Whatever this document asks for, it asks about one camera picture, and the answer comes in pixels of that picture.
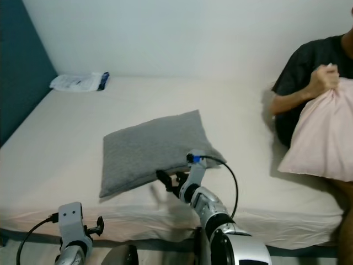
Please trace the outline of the person's right hand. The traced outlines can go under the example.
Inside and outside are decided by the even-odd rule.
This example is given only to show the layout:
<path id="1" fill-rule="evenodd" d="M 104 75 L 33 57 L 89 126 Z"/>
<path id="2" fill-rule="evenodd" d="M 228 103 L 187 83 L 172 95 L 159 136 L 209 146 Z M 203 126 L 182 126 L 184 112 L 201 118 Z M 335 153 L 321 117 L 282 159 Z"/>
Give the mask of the person's right hand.
<path id="1" fill-rule="evenodd" d="M 332 63 L 322 64 L 311 73 L 310 82 L 303 89 L 304 98 L 318 98 L 327 91 L 337 91 L 338 86 L 338 66 Z"/>

